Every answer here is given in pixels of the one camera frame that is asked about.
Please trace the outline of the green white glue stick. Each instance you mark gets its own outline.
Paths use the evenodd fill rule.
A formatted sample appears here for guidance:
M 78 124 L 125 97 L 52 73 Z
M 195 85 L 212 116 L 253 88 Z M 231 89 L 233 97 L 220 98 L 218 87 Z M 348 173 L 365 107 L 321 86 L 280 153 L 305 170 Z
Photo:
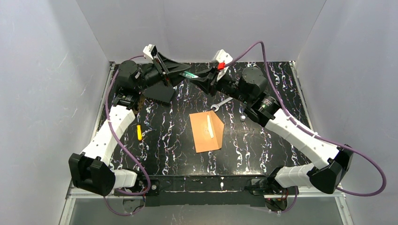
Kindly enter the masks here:
M 198 78 L 197 75 L 195 75 L 195 74 L 193 74 L 193 73 L 191 73 L 191 72 L 188 72 L 188 71 L 182 72 L 182 73 L 181 73 L 181 76 L 183 76 L 183 77 L 185 77 L 185 78 L 187 78 L 187 79 L 195 79 L 195 78 Z

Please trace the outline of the orange paper envelope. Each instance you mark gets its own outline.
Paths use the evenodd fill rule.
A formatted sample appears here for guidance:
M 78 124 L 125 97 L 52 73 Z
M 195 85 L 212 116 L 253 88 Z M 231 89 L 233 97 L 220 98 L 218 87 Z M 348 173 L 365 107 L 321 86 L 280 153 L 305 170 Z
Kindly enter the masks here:
M 208 132 L 207 115 L 210 114 L 214 138 Z M 190 114 L 196 153 L 220 150 L 222 148 L 224 123 L 214 111 L 197 112 Z

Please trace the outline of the beige lined letter paper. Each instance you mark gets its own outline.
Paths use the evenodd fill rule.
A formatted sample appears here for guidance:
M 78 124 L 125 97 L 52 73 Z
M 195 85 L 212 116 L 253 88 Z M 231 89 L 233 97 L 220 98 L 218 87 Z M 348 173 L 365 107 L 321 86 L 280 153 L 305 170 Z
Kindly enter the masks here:
M 210 114 L 207 115 L 207 126 L 208 126 L 209 135 L 213 139 L 214 133 L 213 133 L 213 127 L 212 127 L 212 121 L 211 121 Z

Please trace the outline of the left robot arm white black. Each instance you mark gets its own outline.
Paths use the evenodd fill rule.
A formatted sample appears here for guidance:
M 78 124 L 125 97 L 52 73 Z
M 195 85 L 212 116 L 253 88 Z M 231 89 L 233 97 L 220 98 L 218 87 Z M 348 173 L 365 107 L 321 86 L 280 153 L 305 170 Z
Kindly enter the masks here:
M 161 53 L 148 55 L 149 63 L 139 66 L 134 59 L 122 62 L 111 80 L 106 94 L 115 91 L 112 101 L 105 99 L 106 120 L 91 142 L 69 158 L 69 169 L 75 187 L 91 193 L 107 196 L 113 190 L 126 195 L 145 195 L 151 189 L 151 180 L 138 159 L 121 142 L 126 129 L 135 120 L 145 102 L 144 91 L 158 83 L 176 86 L 184 80 L 182 73 L 190 65 L 164 57 Z M 128 169 L 111 170 L 109 164 L 116 146 L 136 163 L 144 175 L 145 189 L 127 192 L 138 181 L 138 174 Z

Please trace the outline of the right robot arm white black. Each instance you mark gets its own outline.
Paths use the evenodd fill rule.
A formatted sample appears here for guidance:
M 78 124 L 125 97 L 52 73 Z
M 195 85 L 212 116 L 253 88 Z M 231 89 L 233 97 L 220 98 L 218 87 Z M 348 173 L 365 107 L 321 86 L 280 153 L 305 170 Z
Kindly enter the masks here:
M 280 102 L 267 93 L 268 79 L 259 68 L 245 68 L 238 80 L 226 75 L 218 79 L 219 72 L 217 67 L 213 67 L 190 81 L 206 94 L 213 96 L 219 91 L 245 103 L 244 113 L 249 119 L 278 134 L 311 161 L 302 166 L 279 166 L 265 181 L 250 186 L 249 190 L 277 192 L 297 186 L 315 187 L 326 194 L 334 193 L 350 167 L 352 153 L 317 139 L 311 129 L 284 112 Z

